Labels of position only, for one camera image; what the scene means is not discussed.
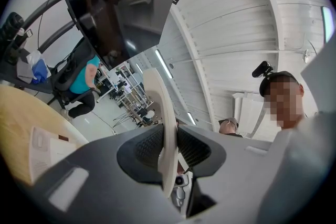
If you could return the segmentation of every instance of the paper document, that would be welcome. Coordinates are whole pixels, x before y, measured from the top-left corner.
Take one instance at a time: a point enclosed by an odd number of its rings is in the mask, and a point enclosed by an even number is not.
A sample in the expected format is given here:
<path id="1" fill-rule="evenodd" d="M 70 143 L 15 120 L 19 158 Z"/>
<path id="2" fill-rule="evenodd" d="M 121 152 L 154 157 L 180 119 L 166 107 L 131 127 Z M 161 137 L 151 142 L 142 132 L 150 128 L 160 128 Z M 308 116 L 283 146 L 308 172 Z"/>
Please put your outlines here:
<path id="1" fill-rule="evenodd" d="M 29 144 L 29 172 L 34 183 L 40 175 L 76 150 L 76 145 L 57 134 L 33 127 Z"/>

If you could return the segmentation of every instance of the man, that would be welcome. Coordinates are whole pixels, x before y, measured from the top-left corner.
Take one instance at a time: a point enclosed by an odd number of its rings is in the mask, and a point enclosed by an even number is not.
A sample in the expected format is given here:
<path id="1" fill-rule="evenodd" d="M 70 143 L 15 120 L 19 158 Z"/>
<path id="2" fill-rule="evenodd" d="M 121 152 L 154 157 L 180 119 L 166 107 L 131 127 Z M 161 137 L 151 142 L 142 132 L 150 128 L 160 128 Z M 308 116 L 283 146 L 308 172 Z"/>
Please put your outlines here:
<path id="1" fill-rule="evenodd" d="M 225 120 L 219 121 L 219 124 L 220 124 L 219 128 L 220 134 L 243 137 L 240 134 L 236 134 L 239 124 L 235 118 L 227 118 Z"/>
<path id="2" fill-rule="evenodd" d="M 86 66 L 79 72 L 69 90 L 65 93 L 65 96 L 69 99 L 74 99 L 82 93 L 90 90 L 90 88 L 96 88 L 93 80 L 97 73 L 99 61 L 98 56 L 95 55 L 87 62 Z M 80 99 L 79 102 L 82 104 L 70 109 L 69 111 L 62 109 L 61 115 L 71 122 L 72 119 L 89 113 L 95 107 L 95 98 L 92 92 Z"/>
<path id="3" fill-rule="evenodd" d="M 282 130 L 294 128 L 304 119 L 303 86 L 287 71 L 271 73 L 260 84 L 260 95 Z"/>

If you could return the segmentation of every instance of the floor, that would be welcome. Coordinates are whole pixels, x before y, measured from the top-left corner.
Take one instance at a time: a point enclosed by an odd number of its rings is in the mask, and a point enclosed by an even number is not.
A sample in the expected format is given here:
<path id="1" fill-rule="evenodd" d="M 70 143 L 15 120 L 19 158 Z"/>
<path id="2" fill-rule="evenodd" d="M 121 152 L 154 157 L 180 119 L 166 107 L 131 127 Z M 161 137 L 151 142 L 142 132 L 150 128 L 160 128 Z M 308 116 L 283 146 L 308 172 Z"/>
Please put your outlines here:
<path id="1" fill-rule="evenodd" d="M 26 92 L 36 95 L 36 91 L 25 89 Z M 97 100 L 98 95 L 93 93 L 94 98 Z M 52 99 L 52 94 L 46 94 L 39 92 L 36 97 L 43 102 L 47 103 Z M 76 102 L 74 104 L 69 104 L 66 108 L 69 110 L 80 104 Z M 58 113 L 61 111 L 61 107 L 57 101 L 50 105 Z M 113 127 L 118 120 L 114 121 L 115 118 L 122 115 L 126 110 L 124 108 L 119 108 L 117 102 L 110 99 L 109 96 L 105 96 L 90 113 L 79 116 L 72 121 L 72 125 L 76 127 L 78 131 L 89 141 L 97 140 L 110 135 L 120 134 L 136 128 L 135 122 L 132 120 L 127 120 L 126 122 Z"/>

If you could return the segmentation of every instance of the black office chair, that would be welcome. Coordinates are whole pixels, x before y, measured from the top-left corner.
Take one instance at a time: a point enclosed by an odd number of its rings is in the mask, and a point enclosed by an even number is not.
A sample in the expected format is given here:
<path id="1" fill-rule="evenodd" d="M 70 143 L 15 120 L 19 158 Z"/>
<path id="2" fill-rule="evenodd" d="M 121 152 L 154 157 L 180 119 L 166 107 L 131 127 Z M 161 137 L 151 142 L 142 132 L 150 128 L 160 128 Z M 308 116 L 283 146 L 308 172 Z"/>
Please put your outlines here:
<path id="1" fill-rule="evenodd" d="M 99 90 L 91 88 L 74 99 L 69 99 L 65 95 L 65 92 L 69 90 L 79 72 L 86 66 L 87 62 L 95 56 L 95 54 L 96 52 L 90 44 L 82 38 L 67 59 L 59 62 L 53 69 L 51 69 L 51 85 L 54 97 L 47 103 L 48 105 L 57 100 L 62 109 L 65 109 L 66 105 L 75 103 L 92 91 L 99 93 Z M 58 72 L 57 68 L 65 61 L 67 63 Z"/>

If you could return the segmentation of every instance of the ceiling light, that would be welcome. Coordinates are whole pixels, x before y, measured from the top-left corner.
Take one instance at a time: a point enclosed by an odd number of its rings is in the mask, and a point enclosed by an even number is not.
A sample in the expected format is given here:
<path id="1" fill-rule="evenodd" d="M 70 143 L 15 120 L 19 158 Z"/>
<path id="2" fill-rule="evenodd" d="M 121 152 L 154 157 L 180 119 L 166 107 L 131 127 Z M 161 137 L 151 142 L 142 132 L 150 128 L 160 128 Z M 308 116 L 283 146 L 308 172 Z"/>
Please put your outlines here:
<path id="1" fill-rule="evenodd" d="M 322 15 L 324 25 L 324 41 L 325 43 L 328 43 L 335 30 L 331 9 L 327 7 L 322 7 Z"/>
<path id="2" fill-rule="evenodd" d="M 303 52 L 303 56 L 302 56 L 302 59 L 303 59 L 304 63 L 307 63 L 309 61 L 309 57 L 310 57 L 309 50 L 305 50 Z"/>
<path id="3" fill-rule="evenodd" d="M 138 69 L 140 70 L 141 74 L 142 74 L 142 70 L 141 68 L 139 67 L 139 65 L 136 63 L 136 66 L 138 67 Z"/>
<path id="4" fill-rule="evenodd" d="M 127 43 L 127 45 L 128 45 L 129 47 L 131 47 L 133 50 L 136 50 L 135 45 L 134 45 L 131 41 L 126 40 L 126 43 Z"/>
<path id="5" fill-rule="evenodd" d="M 158 57 L 158 59 L 160 60 L 162 66 L 163 66 L 163 68 L 164 68 L 164 71 L 166 71 L 168 77 L 169 77 L 170 79 L 172 79 L 173 76 L 172 76 L 172 74 L 170 73 L 170 71 L 169 71 L 169 69 L 168 69 L 168 66 L 166 65 L 165 61 L 163 60 L 162 55 L 161 55 L 161 53 L 159 52 L 159 50 L 155 50 L 155 54 L 156 54 L 156 56 Z"/>
<path id="6" fill-rule="evenodd" d="M 194 119 L 193 119 L 193 116 L 191 116 L 191 114 L 190 114 L 189 112 L 187 112 L 187 113 L 188 113 L 188 116 L 189 116 L 191 122 L 192 122 L 194 125 L 196 125 L 196 123 L 195 123 L 195 121 L 194 121 Z"/>

